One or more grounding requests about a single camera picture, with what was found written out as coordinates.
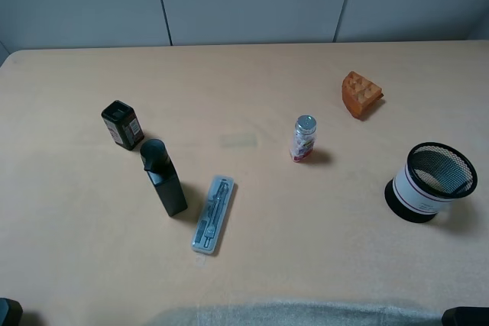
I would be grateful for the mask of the black box pencil sharpener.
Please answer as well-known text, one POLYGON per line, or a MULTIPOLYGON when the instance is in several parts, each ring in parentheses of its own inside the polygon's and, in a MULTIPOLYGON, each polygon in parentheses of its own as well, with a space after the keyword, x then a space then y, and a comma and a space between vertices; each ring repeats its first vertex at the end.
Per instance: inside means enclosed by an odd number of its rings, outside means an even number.
POLYGON ((114 142, 133 150, 144 139, 144 132, 134 109, 119 100, 113 101, 101 113, 114 142))

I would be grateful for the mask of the small clear bottle silver cap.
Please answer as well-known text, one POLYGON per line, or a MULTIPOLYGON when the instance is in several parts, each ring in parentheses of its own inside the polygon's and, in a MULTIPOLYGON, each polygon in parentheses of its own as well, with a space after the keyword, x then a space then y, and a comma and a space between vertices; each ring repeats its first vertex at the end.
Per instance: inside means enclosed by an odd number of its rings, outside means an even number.
POLYGON ((317 122, 313 116, 301 115, 297 118, 290 147, 290 155, 294 162, 299 162, 312 153, 316 129, 317 122))

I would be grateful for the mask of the clear compass case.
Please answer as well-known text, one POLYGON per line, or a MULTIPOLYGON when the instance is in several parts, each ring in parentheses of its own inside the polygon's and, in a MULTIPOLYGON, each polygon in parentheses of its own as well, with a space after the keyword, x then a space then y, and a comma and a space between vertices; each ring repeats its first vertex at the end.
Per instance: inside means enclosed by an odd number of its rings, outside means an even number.
POLYGON ((208 255, 215 252, 234 184, 231 177, 213 178, 191 243, 193 251, 208 255))

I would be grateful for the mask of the black mesh pen holder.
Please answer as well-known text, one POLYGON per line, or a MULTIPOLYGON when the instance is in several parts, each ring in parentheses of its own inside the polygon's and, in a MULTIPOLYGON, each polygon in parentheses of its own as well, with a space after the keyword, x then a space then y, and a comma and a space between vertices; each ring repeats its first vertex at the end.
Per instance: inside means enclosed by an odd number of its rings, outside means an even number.
POLYGON ((465 155, 446 144, 424 142, 408 153, 403 167, 386 184, 384 198, 397 216, 421 224, 469 196, 477 184, 475 167, 465 155))

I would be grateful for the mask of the tall black pump bottle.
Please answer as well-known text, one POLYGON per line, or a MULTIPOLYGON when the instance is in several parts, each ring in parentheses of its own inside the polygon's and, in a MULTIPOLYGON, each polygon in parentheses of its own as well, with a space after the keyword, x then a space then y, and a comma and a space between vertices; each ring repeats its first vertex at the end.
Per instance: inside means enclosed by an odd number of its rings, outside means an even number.
POLYGON ((162 140, 149 139, 141 145, 141 160, 163 207, 170 217, 187 210, 176 169, 162 140))

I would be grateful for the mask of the black left robot part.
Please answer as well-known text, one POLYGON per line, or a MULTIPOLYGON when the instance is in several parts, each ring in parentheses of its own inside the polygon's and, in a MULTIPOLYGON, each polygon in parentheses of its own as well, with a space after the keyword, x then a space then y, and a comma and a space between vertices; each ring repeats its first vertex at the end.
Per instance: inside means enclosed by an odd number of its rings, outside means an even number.
POLYGON ((23 315, 20 303, 7 298, 0 298, 0 325, 18 326, 23 315))

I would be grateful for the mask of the grey cloth at front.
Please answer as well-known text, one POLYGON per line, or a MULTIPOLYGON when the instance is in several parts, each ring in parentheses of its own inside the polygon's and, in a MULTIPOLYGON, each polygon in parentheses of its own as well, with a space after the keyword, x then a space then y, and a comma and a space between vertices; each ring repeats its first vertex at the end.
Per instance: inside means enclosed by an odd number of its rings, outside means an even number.
POLYGON ((387 301, 254 300, 169 308, 147 325, 441 325, 442 313, 387 301))

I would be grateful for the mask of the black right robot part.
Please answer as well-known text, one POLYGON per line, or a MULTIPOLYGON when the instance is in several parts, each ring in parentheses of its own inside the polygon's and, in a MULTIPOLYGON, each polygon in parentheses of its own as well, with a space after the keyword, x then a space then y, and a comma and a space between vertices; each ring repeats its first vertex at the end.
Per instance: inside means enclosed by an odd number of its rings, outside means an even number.
POLYGON ((442 315, 442 325, 489 326, 489 308, 468 306, 450 308, 442 315))

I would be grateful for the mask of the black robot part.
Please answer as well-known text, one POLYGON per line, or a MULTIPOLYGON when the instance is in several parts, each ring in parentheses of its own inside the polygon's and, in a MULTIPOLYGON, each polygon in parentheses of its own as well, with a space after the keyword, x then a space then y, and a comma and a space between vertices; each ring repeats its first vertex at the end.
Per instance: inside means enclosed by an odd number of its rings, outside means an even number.
POLYGON ((468 306, 450 308, 442 315, 442 325, 489 326, 489 308, 468 306))
POLYGON ((20 303, 7 298, 0 298, 0 325, 18 326, 23 315, 20 303))

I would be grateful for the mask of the orange wedge-shaped block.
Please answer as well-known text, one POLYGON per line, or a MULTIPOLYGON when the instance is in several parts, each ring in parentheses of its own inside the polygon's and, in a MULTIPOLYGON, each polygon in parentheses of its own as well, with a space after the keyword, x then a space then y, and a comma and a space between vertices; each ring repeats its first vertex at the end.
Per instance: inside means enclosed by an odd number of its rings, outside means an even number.
POLYGON ((380 86, 355 71, 351 71, 342 82, 342 101, 354 118, 362 119, 383 97, 380 86))

